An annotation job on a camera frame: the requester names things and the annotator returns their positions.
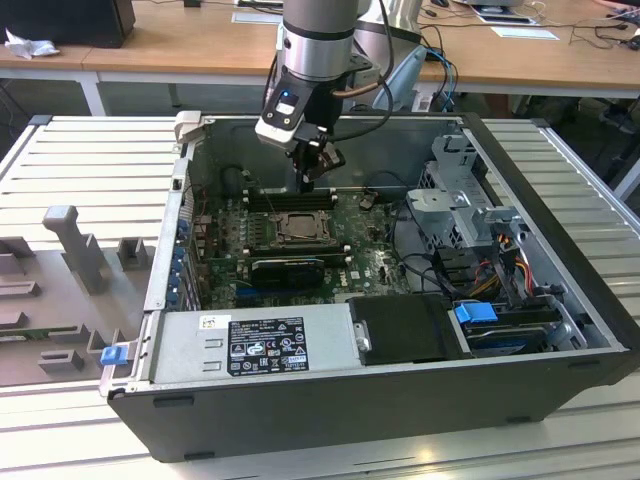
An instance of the circuit board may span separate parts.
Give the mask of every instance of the circuit board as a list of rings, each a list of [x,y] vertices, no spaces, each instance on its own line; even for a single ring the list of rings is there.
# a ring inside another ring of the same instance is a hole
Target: circuit board
[[[206,241],[201,244],[205,247],[200,250],[200,271],[206,270],[204,279],[207,283],[202,289],[203,307],[229,309],[341,303],[353,296],[410,293],[390,250],[393,223],[390,209],[384,204],[361,209],[362,193],[338,192],[336,195],[332,209],[297,215],[326,222],[326,236],[331,237],[327,243],[335,241],[348,245],[347,261],[339,265],[327,262],[322,285],[304,291],[257,291],[250,283],[249,268],[252,262],[263,257],[259,251],[248,256],[247,245],[256,245],[256,241],[275,243],[272,241],[274,228],[269,226],[272,225],[269,220],[274,216],[286,218],[286,213],[250,212],[242,199],[227,200],[222,208],[211,212],[211,223],[205,229]],[[295,255],[295,251],[286,254],[288,258]],[[300,258],[315,256],[301,254]]]

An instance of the white paper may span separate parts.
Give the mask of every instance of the white paper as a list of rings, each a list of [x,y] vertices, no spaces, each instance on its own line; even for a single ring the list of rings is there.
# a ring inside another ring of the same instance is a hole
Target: white paper
[[[275,13],[233,12],[231,15],[231,22],[277,25],[282,22],[282,15]]]
[[[511,27],[491,27],[503,38],[530,38],[534,40],[560,40],[549,30],[539,28],[511,28]]]
[[[5,32],[7,33],[7,41],[4,42],[4,46],[16,57],[31,60],[33,57],[43,57],[60,53],[59,50],[56,50],[53,42],[49,40],[28,40],[13,35],[7,29],[5,29]]]

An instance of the white table frame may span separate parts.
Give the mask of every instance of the white table frame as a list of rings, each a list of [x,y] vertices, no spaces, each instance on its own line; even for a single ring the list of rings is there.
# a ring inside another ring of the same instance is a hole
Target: white table frame
[[[82,87],[89,111],[93,116],[109,115],[109,106],[106,104],[99,89],[103,82],[129,82],[129,83],[163,83],[169,85],[264,85],[266,77],[262,75],[225,75],[209,73],[172,73],[172,72],[121,72],[121,71],[91,71],[91,70],[65,70],[42,68],[0,68],[0,78],[26,79],[26,80],[64,80],[77,82]],[[440,82],[419,82],[416,85],[417,95],[414,102],[414,111],[424,111],[430,104],[430,99]],[[606,98],[637,98],[640,88],[637,90],[624,90],[616,88],[582,88],[582,87],[547,87],[507,85],[490,83],[465,83],[457,86],[459,92],[469,93],[504,93],[508,95],[544,95],[562,97],[606,97]],[[175,87],[169,89],[171,103],[179,103]],[[616,194],[623,200],[626,199],[635,187],[640,183],[640,160],[630,170],[616,189]]]

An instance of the yellow wire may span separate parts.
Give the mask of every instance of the yellow wire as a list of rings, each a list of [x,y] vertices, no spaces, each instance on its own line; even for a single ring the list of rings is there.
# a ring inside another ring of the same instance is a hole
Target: yellow wire
[[[489,280],[487,283],[484,283],[483,285],[480,285],[473,292],[471,292],[469,296],[475,297],[476,295],[479,295],[480,293],[484,292],[485,290],[495,285],[497,281],[498,281],[498,276],[494,275],[493,277],[491,277],[491,280]]]

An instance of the gray plastic part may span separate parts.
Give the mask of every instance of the gray plastic part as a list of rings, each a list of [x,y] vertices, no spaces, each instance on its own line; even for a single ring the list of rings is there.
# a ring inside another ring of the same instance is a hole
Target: gray plastic part
[[[118,244],[118,258],[123,271],[149,268],[149,255],[142,238],[123,238]]]
[[[75,350],[51,350],[40,354],[38,365],[47,373],[79,372],[84,360]]]
[[[97,330],[92,330],[91,335],[89,336],[89,344],[87,345],[87,355],[89,355],[93,360],[100,365],[100,357],[102,357],[102,350],[107,346],[107,344],[100,336],[100,332]]]
[[[49,125],[52,119],[53,115],[34,115],[29,120],[29,125]]]
[[[111,341],[111,345],[115,345],[116,343],[122,343],[125,341],[126,339],[124,338],[124,335],[122,334],[120,329],[116,328],[115,331],[113,332],[113,340]]]
[[[86,235],[82,235],[82,238],[84,239],[84,243],[87,246],[89,255],[93,257],[92,261],[95,261],[97,263],[98,268],[102,267],[102,265],[104,265],[105,263],[104,253],[102,253],[96,237],[92,233],[88,233]],[[76,267],[73,262],[69,260],[68,255],[65,252],[62,252],[61,255],[64,262],[67,264],[67,267],[69,267],[69,270],[75,272]]]
[[[0,275],[24,275],[24,269],[13,253],[0,253]]]
[[[2,312],[0,313],[0,330],[22,328],[28,320],[29,317],[24,312]]]
[[[13,253],[16,258],[35,256],[29,244],[22,237],[0,238],[0,253]]]
[[[49,340],[57,344],[85,343],[89,341],[89,337],[89,330],[87,330],[87,327],[85,327],[84,324],[78,325],[75,330],[67,332],[51,332],[49,334]]]
[[[87,293],[94,295],[103,288],[100,262],[95,250],[87,247],[87,240],[78,230],[77,219],[76,207],[52,206],[47,210],[42,224],[58,236],[67,254],[65,261],[74,266]]]
[[[36,282],[0,283],[0,300],[37,297],[39,294],[40,287]]]

